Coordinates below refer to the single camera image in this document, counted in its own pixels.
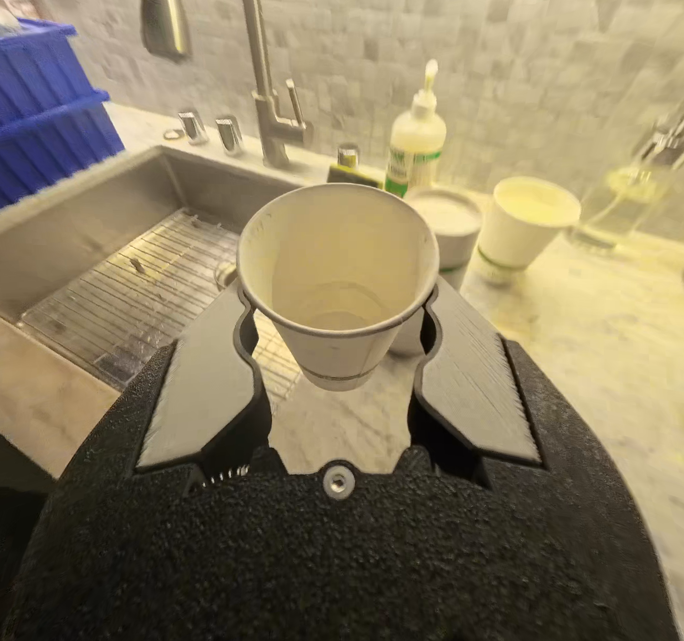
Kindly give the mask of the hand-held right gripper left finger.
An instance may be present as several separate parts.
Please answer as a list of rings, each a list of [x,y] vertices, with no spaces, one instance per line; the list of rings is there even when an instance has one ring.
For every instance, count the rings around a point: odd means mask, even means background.
[[[253,352],[254,310],[234,280],[175,343],[141,444],[139,472],[193,463],[236,475],[268,446],[272,415]]]

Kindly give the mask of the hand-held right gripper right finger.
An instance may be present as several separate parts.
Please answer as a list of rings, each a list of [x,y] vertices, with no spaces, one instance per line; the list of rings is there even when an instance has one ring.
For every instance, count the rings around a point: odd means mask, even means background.
[[[437,473],[484,473],[485,460],[543,467],[505,339],[441,277],[421,311],[411,445]]]

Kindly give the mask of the white marble desk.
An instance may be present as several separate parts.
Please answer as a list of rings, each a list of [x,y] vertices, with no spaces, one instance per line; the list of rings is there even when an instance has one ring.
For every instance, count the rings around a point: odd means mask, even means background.
[[[558,237],[520,285],[463,292],[517,341],[615,460],[683,608],[683,247],[642,236],[625,260]],[[1,435],[58,477],[114,390],[1,320]]]

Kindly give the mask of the white lidded paper cup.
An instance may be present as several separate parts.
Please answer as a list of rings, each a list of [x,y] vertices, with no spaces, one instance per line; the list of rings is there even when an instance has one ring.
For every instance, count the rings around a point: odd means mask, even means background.
[[[482,212],[466,196],[440,187],[410,190],[406,201],[436,237],[440,276],[459,291],[481,231]]]

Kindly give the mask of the steel sink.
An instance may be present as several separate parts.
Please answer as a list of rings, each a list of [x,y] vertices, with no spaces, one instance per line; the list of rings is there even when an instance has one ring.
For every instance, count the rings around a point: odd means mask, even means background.
[[[239,234],[299,177],[156,146],[120,155],[1,210],[1,317],[21,315],[184,210]]]

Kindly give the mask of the glass soap dispenser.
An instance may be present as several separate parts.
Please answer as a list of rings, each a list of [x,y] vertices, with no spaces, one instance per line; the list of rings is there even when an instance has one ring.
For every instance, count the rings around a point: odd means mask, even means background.
[[[608,170],[584,194],[569,241],[594,252],[626,242],[683,175],[683,104],[657,118],[623,165]]]

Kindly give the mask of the green yellow sponge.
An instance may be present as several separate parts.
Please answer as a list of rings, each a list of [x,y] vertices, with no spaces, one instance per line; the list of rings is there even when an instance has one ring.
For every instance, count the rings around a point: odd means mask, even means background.
[[[365,175],[355,168],[343,166],[340,164],[332,164],[329,167],[326,183],[348,183],[355,185],[364,185],[372,187],[377,190],[382,189],[382,184],[378,179],[373,178],[372,176]]]

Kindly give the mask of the dish soap pump bottle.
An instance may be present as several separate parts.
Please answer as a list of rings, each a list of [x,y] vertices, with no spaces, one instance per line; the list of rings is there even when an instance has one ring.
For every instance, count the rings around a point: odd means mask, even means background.
[[[436,181],[447,135],[446,123],[436,110],[434,81],[438,70],[435,59],[428,61],[423,87],[414,95],[410,109],[391,127],[384,190],[400,198],[411,190],[429,188]]]

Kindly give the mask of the steel kitchen faucet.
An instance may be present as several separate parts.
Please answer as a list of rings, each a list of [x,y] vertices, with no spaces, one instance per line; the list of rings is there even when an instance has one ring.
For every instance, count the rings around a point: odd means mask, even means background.
[[[294,118],[280,115],[272,82],[261,0],[242,0],[256,89],[252,92],[264,161],[278,169],[290,167],[286,145],[305,148],[313,126],[303,117],[295,82],[286,80]],[[181,0],[140,0],[140,31],[149,54],[172,62],[190,57],[190,34]]]

